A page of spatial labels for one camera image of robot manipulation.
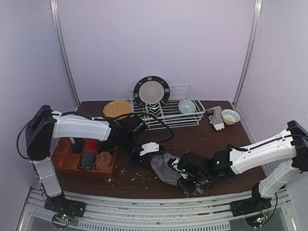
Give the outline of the grey striped boxer underwear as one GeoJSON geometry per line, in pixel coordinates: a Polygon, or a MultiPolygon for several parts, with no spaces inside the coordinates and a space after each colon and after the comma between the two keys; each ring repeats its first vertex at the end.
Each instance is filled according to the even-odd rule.
{"type": "Polygon", "coordinates": [[[154,155],[151,160],[151,168],[158,178],[169,185],[179,186],[180,180],[188,180],[188,174],[179,171],[177,165],[179,157],[171,154],[154,155]]]}

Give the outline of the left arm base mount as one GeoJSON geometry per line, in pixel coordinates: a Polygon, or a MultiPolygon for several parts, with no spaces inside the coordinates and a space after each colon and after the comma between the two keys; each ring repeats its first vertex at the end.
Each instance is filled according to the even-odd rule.
{"type": "Polygon", "coordinates": [[[51,218],[51,223],[60,230],[68,227],[75,218],[83,218],[86,203],[76,200],[66,199],[64,192],[55,197],[50,197],[45,191],[41,194],[45,201],[44,208],[55,212],[51,218]]]}

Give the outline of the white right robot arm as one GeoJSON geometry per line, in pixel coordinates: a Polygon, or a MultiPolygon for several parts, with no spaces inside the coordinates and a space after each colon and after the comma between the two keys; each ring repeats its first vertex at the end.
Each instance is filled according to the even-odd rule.
{"type": "Polygon", "coordinates": [[[168,165],[181,177],[178,185],[187,194],[199,186],[216,185],[252,168],[281,160],[280,165],[252,190],[252,200],[268,201],[295,174],[308,170],[308,132],[295,120],[279,134],[244,147],[228,145],[212,158],[186,153],[168,165]]]}

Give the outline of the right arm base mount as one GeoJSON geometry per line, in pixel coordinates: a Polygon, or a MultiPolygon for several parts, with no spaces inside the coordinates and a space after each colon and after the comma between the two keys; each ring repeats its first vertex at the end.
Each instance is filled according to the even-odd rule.
{"type": "Polygon", "coordinates": [[[251,228],[261,228],[268,222],[268,217],[264,210],[269,212],[271,199],[261,197],[259,192],[260,183],[256,183],[252,188],[251,197],[230,203],[233,217],[248,215],[244,218],[246,224],[251,228]]]}

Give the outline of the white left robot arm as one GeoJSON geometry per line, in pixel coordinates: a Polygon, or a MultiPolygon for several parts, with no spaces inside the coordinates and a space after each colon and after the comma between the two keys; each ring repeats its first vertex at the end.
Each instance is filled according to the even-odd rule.
{"type": "Polygon", "coordinates": [[[137,138],[147,130],[145,122],[136,113],[116,117],[89,117],[77,111],[61,113],[43,105],[19,131],[16,147],[22,134],[26,138],[26,155],[38,174],[43,189],[50,199],[65,199],[51,160],[52,139],[80,138],[111,142],[122,149],[133,161],[139,162],[149,154],[162,154],[160,142],[139,144],[137,138]]]}

